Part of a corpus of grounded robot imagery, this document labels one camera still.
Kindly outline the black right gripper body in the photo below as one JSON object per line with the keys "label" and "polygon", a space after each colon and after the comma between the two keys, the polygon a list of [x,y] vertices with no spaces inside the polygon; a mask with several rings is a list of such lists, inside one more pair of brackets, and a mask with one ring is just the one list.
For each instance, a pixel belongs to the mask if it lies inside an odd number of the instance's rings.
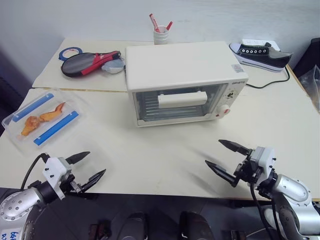
{"label": "black right gripper body", "polygon": [[236,187],[239,180],[243,180],[249,184],[256,184],[258,179],[263,173],[263,169],[258,164],[258,160],[254,159],[254,154],[258,151],[255,149],[235,149],[234,152],[238,152],[246,156],[242,163],[239,163],[234,171],[235,180],[233,187]]}

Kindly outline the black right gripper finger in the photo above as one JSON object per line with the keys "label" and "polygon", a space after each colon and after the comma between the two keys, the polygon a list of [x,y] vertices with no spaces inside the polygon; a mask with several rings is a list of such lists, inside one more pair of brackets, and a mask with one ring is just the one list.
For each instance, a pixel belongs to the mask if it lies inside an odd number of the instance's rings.
{"label": "black right gripper finger", "polygon": [[237,186],[239,180],[235,176],[227,173],[223,167],[208,160],[205,160],[205,163],[216,175],[227,181],[232,187],[235,188]]}
{"label": "black right gripper finger", "polygon": [[229,150],[231,150],[235,153],[240,153],[244,156],[249,156],[252,152],[252,150],[250,148],[246,148],[243,145],[241,145],[237,142],[234,142],[234,141],[230,141],[230,140],[226,140],[226,139],[219,139],[218,142],[221,143],[226,148],[228,148]]}

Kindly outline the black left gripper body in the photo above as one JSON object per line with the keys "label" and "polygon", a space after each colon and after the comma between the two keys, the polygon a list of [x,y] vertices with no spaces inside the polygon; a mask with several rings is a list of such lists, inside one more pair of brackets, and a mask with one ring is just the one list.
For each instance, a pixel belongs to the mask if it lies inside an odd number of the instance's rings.
{"label": "black left gripper body", "polygon": [[75,176],[73,174],[70,174],[65,180],[63,180],[59,187],[64,194],[72,191],[80,193],[83,190],[82,186],[75,182]]}

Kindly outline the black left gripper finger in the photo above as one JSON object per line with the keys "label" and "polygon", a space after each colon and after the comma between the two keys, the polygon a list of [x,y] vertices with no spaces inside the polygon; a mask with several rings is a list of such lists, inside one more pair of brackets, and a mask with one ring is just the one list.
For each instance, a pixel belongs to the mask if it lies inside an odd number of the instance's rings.
{"label": "black left gripper finger", "polygon": [[102,176],[105,174],[106,169],[103,169],[99,172],[97,172],[96,174],[94,174],[93,176],[91,176],[88,179],[88,182],[85,183],[84,185],[81,185],[81,193],[86,192],[87,190],[89,190],[90,188],[92,188],[101,178]]}
{"label": "black left gripper finger", "polygon": [[66,162],[70,165],[74,165],[84,159],[87,155],[89,155],[90,151],[83,151],[74,155],[71,155],[66,158]]}

